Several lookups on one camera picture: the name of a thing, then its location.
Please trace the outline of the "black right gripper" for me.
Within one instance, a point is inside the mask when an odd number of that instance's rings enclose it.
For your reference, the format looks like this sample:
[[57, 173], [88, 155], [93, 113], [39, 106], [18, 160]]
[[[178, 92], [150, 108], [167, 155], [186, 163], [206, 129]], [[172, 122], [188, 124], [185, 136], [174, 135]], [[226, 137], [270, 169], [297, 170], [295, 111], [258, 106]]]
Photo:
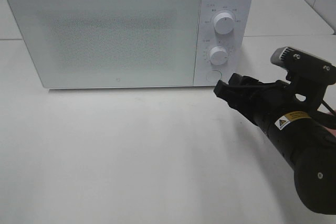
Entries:
[[301, 102], [282, 81], [262, 83], [234, 73], [228, 84], [219, 80], [215, 95], [258, 126], [270, 140], [307, 140], [319, 129]]

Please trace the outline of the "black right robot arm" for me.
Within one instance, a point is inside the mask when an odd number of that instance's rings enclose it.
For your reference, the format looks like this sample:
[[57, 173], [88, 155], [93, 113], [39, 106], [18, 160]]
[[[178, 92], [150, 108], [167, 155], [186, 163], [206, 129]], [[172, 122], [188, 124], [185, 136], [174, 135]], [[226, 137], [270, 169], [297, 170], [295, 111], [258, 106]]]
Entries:
[[335, 115], [310, 109], [283, 81], [234, 73], [215, 95], [259, 127], [293, 169], [298, 197], [311, 211], [335, 215]]

